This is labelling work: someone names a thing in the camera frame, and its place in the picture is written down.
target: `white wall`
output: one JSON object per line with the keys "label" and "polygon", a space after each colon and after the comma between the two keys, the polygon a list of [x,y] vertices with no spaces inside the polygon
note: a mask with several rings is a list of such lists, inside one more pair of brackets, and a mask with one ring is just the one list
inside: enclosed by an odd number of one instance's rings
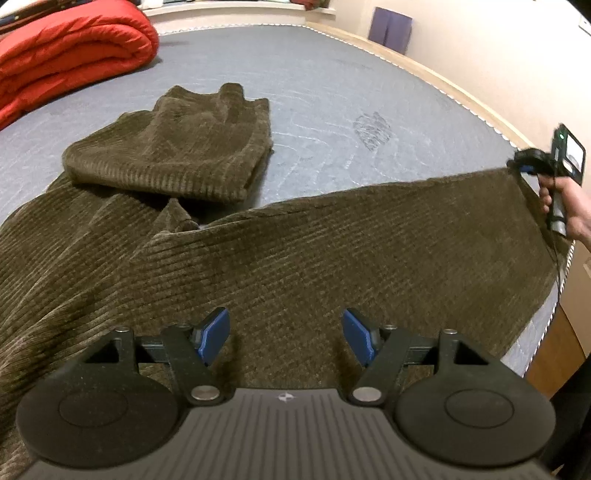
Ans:
{"label": "white wall", "polygon": [[[554,128],[566,124],[587,148],[583,187],[591,193],[591,36],[566,0],[358,0],[354,11],[337,10],[337,26],[366,38],[375,7],[412,17],[407,56],[476,96],[536,146],[549,148]],[[591,278],[583,263],[590,257],[577,246],[561,301],[587,354]]]}
{"label": "white wall", "polygon": [[310,18],[310,21],[358,34],[363,9],[366,7],[365,0],[330,0],[330,7],[336,10],[336,18],[317,16]]}

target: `shelf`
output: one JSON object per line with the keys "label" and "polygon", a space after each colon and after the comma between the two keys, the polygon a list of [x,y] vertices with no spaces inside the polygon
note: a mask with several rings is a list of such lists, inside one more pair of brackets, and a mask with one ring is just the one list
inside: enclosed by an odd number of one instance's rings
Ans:
{"label": "shelf", "polygon": [[280,2],[249,2],[249,1],[196,1],[196,2],[175,2],[165,4],[158,8],[145,8],[144,13],[148,17],[156,15],[172,14],[179,12],[194,12],[195,14],[231,14],[232,10],[248,11],[256,14],[257,11],[300,11],[303,13],[319,13],[335,16],[334,8],[317,8],[306,12],[303,5],[284,4]]}

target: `folded red comforter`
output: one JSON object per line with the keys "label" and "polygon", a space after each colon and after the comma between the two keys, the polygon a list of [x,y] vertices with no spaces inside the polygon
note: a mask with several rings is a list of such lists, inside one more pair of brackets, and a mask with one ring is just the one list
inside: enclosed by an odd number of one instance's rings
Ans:
{"label": "folded red comforter", "polygon": [[0,129],[70,90],[150,62],[158,34],[128,0],[48,15],[0,40]]}

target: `mattress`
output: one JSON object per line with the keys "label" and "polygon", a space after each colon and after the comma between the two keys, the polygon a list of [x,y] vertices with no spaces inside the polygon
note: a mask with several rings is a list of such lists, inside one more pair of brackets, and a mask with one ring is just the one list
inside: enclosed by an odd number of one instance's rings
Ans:
{"label": "mattress", "polygon": [[[123,112],[151,109],[173,85],[210,93],[226,82],[271,104],[274,151],[240,209],[502,167],[515,151],[432,85],[310,28],[185,31],[163,36],[158,57],[142,70],[56,99],[0,131],[0,221],[62,172],[61,154],[72,142]],[[557,292],[555,286],[503,358],[520,375],[547,330]]]}

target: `human hand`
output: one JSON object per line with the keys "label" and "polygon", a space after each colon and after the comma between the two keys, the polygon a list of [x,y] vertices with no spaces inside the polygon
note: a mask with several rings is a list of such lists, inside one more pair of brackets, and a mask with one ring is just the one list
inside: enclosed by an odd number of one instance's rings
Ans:
{"label": "human hand", "polygon": [[560,192],[567,215],[567,236],[571,240],[580,240],[589,249],[591,247],[591,197],[570,177],[554,179],[538,175],[538,183],[544,212],[548,213],[552,205],[550,190]]}

